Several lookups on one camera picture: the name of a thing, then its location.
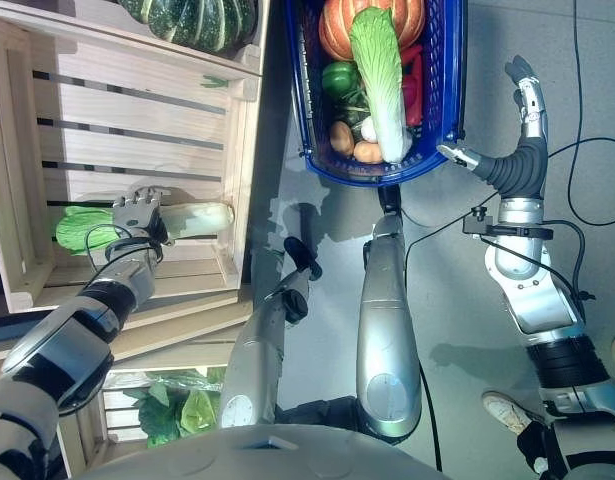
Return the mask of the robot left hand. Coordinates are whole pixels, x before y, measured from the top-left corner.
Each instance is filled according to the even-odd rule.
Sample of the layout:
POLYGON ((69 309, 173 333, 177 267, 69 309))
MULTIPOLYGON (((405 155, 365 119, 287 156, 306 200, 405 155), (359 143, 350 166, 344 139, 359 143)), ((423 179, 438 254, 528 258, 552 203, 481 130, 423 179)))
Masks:
POLYGON ((160 211, 164 194, 169 192, 148 186, 121 195, 112 204, 114 224, 125 228, 132 236, 146 236, 166 244, 169 236, 160 211))

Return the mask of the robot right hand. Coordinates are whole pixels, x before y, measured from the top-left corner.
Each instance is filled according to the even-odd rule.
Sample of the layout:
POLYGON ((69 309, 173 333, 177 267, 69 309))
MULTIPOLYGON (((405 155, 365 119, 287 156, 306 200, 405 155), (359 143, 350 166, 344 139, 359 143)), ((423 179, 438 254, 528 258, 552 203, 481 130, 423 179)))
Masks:
POLYGON ((471 171, 503 198, 541 199, 548 167, 548 115, 541 84, 520 55, 505 64, 505 73, 516 86, 513 99, 520 115, 515 150, 503 157, 491 157, 457 144, 441 143, 437 151, 471 171))

